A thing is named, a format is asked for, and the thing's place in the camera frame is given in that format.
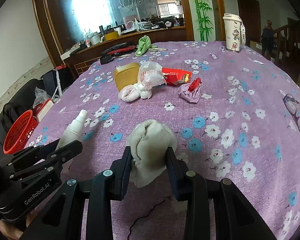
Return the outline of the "left hand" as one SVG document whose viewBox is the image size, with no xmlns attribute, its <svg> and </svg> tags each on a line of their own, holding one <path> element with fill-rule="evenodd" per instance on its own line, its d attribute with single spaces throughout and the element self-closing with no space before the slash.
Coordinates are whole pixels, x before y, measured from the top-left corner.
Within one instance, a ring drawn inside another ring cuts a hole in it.
<svg viewBox="0 0 300 240">
<path fill-rule="evenodd" d="M 28 227 L 31 222 L 35 219 L 38 212 L 36 210 L 31 211 L 26 217 L 26 227 Z M 23 230 L 16 228 L 13 224 L 0 220 L 0 232 L 7 237 L 7 239 L 18 240 L 22 234 Z"/>
</svg>

